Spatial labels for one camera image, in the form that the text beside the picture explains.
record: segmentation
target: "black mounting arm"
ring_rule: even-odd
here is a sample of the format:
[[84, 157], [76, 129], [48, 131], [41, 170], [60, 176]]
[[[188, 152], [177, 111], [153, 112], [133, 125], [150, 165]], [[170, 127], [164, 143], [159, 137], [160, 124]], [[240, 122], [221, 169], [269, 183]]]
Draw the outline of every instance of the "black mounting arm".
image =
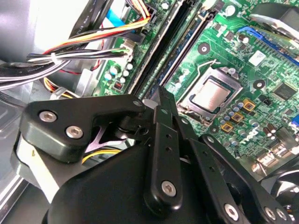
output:
[[[51, 202], [45, 224], [291, 223], [213, 136], [198, 139], [172, 94], [158, 88], [151, 102], [121, 95], [25, 109], [12, 164]], [[95, 128], [101, 146], [127, 138], [136, 144], [84, 167]]]

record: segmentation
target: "label sticker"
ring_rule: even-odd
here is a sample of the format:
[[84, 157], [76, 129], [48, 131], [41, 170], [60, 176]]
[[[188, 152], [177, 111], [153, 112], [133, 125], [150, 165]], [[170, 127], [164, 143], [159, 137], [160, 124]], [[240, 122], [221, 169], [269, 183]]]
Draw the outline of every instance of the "label sticker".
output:
[[258, 66], [265, 58], [266, 55], [257, 50], [256, 53], [254, 53], [254, 55], [249, 59], [249, 62], [254, 66]]

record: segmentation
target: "black bracket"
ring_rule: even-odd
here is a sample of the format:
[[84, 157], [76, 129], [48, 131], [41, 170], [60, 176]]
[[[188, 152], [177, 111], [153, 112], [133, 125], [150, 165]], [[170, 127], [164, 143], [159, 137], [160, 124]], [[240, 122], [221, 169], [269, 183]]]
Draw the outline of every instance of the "black bracket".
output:
[[[251, 223], [290, 222], [290, 217], [284, 208], [248, 173], [248, 171], [219, 143], [213, 136], [204, 134], [200, 142], [207, 145], [216, 158], [225, 168], [224, 179], [233, 184], [242, 196], [241, 205], [244, 214]], [[278, 210], [285, 213], [284, 220]]]
[[[144, 104], [133, 95], [53, 100], [29, 104], [22, 116], [20, 132], [31, 145], [62, 162], [78, 162], [91, 141], [96, 126], [119, 122], [123, 114], [138, 116], [145, 111]], [[44, 122], [40, 114], [49, 111], [56, 120]], [[76, 126], [83, 136], [68, 137], [66, 129]]]

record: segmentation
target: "cable tie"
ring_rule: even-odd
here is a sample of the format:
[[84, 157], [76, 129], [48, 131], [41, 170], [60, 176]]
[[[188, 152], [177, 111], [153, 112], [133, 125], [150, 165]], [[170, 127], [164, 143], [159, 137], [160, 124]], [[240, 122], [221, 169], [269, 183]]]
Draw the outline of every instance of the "cable tie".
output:
[[62, 62], [61, 60], [57, 59], [55, 52], [51, 53], [51, 60], [55, 65], [59, 65]]

